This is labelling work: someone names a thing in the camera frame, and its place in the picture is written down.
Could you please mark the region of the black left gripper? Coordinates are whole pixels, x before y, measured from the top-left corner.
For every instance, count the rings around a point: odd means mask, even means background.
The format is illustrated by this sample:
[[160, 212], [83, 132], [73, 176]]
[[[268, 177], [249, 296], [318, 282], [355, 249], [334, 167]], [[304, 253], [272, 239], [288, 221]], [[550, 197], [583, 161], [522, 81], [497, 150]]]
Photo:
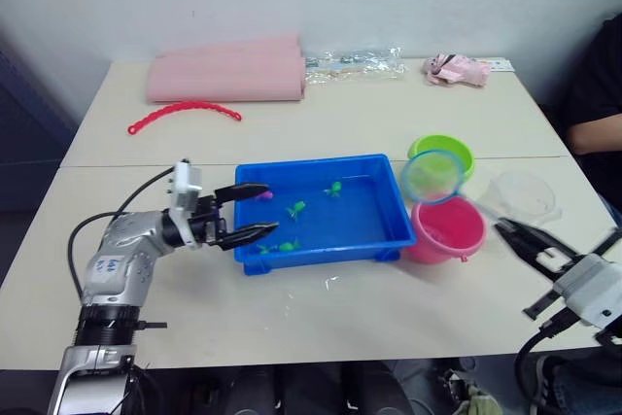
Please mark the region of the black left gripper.
[[220, 209], [223, 203], [254, 198], [267, 191], [269, 186], [266, 184], [242, 183], [217, 189], [214, 194], [200, 196], [189, 218], [190, 230], [196, 243], [199, 246], [217, 246], [228, 251], [266, 237], [279, 226], [278, 222], [244, 225], [228, 232]]

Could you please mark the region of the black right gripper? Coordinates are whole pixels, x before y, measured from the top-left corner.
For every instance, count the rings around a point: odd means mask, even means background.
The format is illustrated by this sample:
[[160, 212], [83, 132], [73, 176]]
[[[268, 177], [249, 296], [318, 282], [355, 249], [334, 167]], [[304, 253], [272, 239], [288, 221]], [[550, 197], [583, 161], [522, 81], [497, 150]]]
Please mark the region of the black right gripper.
[[[543, 229], [508, 218], [500, 218], [494, 229], [522, 262], [552, 282], [552, 289], [524, 310], [531, 319], [559, 298], [581, 321], [621, 319], [621, 264], [604, 258], [621, 239], [619, 228], [586, 255], [580, 255]], [[540, 254], [551, 248], [569, 259], [558, 270], [537, 261]]]

